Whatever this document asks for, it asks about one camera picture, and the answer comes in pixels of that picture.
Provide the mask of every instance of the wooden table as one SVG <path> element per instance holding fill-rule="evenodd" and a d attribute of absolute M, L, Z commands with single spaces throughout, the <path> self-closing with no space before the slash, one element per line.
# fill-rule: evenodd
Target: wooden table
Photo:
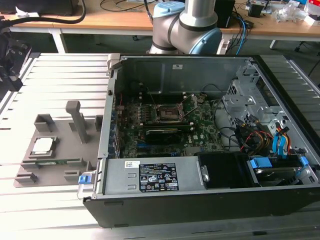
<path fill-rule="evenodd" d="M 16 25 L 11 27 L 11 30 L 13 32 L 51 33 L 59 53 L 67 52 L 63 34 L 152 35 L 153 27 L 149 22 L 144 7 L 138 8 L 139 12 L 110 12 L 100 8 L 101 0 L 86 0 L 85 2 L 87 15 L 78 24 L 31 22 Z M 249 17 L 248 12 L 244 10 L 245 6 L 240 5 L 244 2 L 245 0 L 236 0 L 235 7 L 245 20 L 254 23 L 253 29 L 248 35 L 249 39 L 320 42 L 320 27 L 309 26 L 302 20 L 297 21 L 297 23 L 291 21 L 276 23 L 269 14 L 262 15 L 260 18 Z M 136 5 L 136 3 L 120 3 L 123 8 Z M 118 10 L 113 0 L 108 1 L 103 6 L 108 9 Z M 154 4 L 150 4 L 149 8 L 153 11 Z M 78 18 L 81 12 L 82 8 L 79 7 L 75 16 L 57 16 L 57 18 L 73 20 Z M 15 17 L 6 15 L 6 18 L 12 19 Z M 223 37 L 218 53 L 224 54 L 230 39 L 239 32 L 239 24 L 236 21 L 232 21 L 229 28 L 221 30 Z"/>

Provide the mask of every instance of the white sticker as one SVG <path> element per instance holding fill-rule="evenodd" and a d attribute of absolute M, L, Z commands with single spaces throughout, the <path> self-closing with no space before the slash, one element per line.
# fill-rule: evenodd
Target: white sticker
<path fill-rule="evenodd" d="M 140 161 L 125 161 L 124 168 L 126 169 L 137 169 L 139 168 Z"/>
<path fill-rule="evenodd" d="M 182 64 L 173 64 L 172 69 L 173 70 L 181 70 L 183 68 Z"/>

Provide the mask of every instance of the black box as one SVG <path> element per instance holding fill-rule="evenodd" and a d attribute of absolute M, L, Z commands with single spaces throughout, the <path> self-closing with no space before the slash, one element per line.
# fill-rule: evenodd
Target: black box
<path fill-rule="evenodd" d="M 18 9 L 27 13 L 72 16 L 79 0 L 0 0 L 0 12 L 12 14 Z"/>
<path fill-rule="evenodd" d="M 227 29 L 229 27 L 232 10 L 235 6 L 235 0 L 216 0 L 214 11 L 218 15 L 217 27 Z"/>

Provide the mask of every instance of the network cable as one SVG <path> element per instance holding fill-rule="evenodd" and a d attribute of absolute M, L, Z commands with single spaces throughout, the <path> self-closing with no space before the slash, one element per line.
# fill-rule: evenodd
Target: network cable
<path fill-rule="evenodd" d="M 239 19 L 242 22 L 243 29 L 242 29 L 242 39 L 241 39 L 239 48 L 236 51 L 235 55 L 238 55 L 238 53 L 240 52 L 240 49 L 242 48 L 242 45 L 243 45 L 244 39 L 245 39 L 245 34 L 246 34 L 246 24 L 245 24 L 245 22 L 240 17 L 237 17 L 237 19 Z"/>

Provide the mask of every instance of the wire bundle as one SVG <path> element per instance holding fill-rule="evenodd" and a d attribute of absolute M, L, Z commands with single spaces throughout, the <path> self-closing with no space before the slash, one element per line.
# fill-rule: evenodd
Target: wire bundle
<path fill-rule="evenodd" d="M 247 143 L 248 141 L 253 137 L 256 136 L 259 139 L 259 143 L 257 145 L 257 147 L 253 148 L 251 146 L 249 146 Z M 244 149 L 248 149 L 248 155 L 249 156 L 254 156 L 257 153 L 259 153 L 259 151 L 261 151 L 262 149 L 265 149 L 269 146 L 269 144 L 271 143 L 271 140 L 273 140 L 274 137 L 270 134 L 267 133 L 265 131 L 253 131 L 249 134 L 249 136 L 246 138 L 246 140 L 244 141 L 242 147 L 240 148 L 240 152 L 242 152 Z"/>
<path fill-rule="evenodd" d="M 249 34 L 248 28 L 246 27 L 246 23 L 244 21 L 244 19 L 242 18 L 242 16 L 237 12 L 237 9 L 234 7 L 234 12 L 236 17 L 235 19 L 237 19 L 238 23 L 239 23 L 239 32 L 237 33 L 237 35 L 235 36 L 235 38 L 232 40 L 230 46 L 227 48 L 226 53 L 230 50 L 232 50 L 234 47 L 238 46 L 238 50 L 236 51 L 236 55 L 239 54 L 241 48 L 243 47 L 243 45 L 246 43 L 247 41 L 247 37 Z"/>
<path fill-rule="evenodd" d="M 281 128 L 280 126 L 277 126 L 276 130 L 278 131 L 278 133 L 281 133 L 283 131 L 283 128 Z M 290 154 L 290 147 L 291 147 L 290 137 L 288 136 L 288 134 L 286 132 L 282 133 L 282 136 L 285 138 L 285 142 L 286 142 L 286 148 L 285 149 L 286 149 L 286 152 L 287 152 L 288 155 L 291 155 Z"/>

